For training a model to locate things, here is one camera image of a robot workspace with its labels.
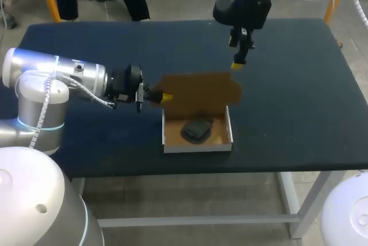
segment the gray floor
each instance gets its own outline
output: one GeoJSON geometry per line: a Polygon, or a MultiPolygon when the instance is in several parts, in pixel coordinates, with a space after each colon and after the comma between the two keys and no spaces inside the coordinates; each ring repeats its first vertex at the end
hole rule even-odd
{"type": "MultiPolygon", "coordinates": [[[[215,0],[147,0],[154,21],[210,19],[215,0]]],[[[269,17],[324,16],[327,1],[274,0],[269,17]]],[[[363,3],[368,12],[368,2],[363,3]]],[[[16,47],[28,25],[51,22],[43,0],[19,0],[11,8],[20,26],[7,31],[3,55],[16,47]]],[[[79,0],[81,21],[126,21],[122,0],[107,5],[79,0]]],[[[356,81],[368,98],[368,32],[352,1],[342,1],[331,30],[356,81]]],[[[302,201],[318,172],[295,173],[294,182],[302,201]]],[[[85,199],[97,218],[181,216],[207,214],[278,213],[283,211],[274,174],[222,174],[97,178],[86,182],[85,199]]],[[[322,246],[316,220],[302,241],[289,238],[286,226],[174,226],[105,229],[106,246],[117,245],[247,245],[322,246]]]]}

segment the white table frame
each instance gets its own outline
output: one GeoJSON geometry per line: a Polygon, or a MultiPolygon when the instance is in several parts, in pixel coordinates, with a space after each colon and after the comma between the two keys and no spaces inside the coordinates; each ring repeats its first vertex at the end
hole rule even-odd
{"type": "MultiPolygon", "coordinates": [[[[277,173],[283,200],[288,214],[243,215],[243,216],[190,216],[99,219],[102,228],[169,225],[213,225],[213,224],[280,224],[288,223],[292,239],[301,239],[320,213],[331,190],[342,180],[346,171],[322,171],[299,205],[291,172],[277,173]]],[[[72,185],[82,195],[85,178],[75,178],[72,185]]]]}

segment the dark blue table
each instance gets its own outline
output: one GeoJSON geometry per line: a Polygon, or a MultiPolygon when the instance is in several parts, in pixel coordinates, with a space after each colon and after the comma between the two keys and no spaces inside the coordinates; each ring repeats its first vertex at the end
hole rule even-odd
{"type": "MultiPolygon", "coordinates": [[[[21,48],[163,73],[229,70],[229,30],[214,21],[76,22],[32,25],[21,48]]],[[[116,111],[69,103],[60,149],[52,157],[69,177],[368,168],[368,106],[322,20],[267,20],[256,49],[233,73],[243,86],[230,107],[232,153],[164,154],[161,111],[144,104],[116,111]]],[[[0,87],[0,118],[17,115],[13,90],[0,87]]]]}

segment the box lid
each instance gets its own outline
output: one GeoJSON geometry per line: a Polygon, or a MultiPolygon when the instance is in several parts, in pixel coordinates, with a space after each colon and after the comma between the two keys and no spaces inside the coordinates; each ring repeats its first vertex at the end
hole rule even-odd
{"type": "Polygon", "coordinates": [[[173,95],[160,104],[168,120],[201,113],[221,115],[226,105],[242,98],[242,87],[231,79],[230,72],[164,75],[155,90],[173,95]]]}

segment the open cardboard box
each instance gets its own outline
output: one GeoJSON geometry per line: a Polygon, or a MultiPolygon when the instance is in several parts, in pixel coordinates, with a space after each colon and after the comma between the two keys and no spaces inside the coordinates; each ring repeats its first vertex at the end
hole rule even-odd
{"type": "Polygon", "coordinates": [[[154,90],[173,95],[161,104],[164,153],[231,151],[228,105],[240,101],[242,88],[229,72],[165,75],[154,90]],[[202,144],[192,144],[181,129],[199,114],[213,119],[211,135],[202,144]]]}

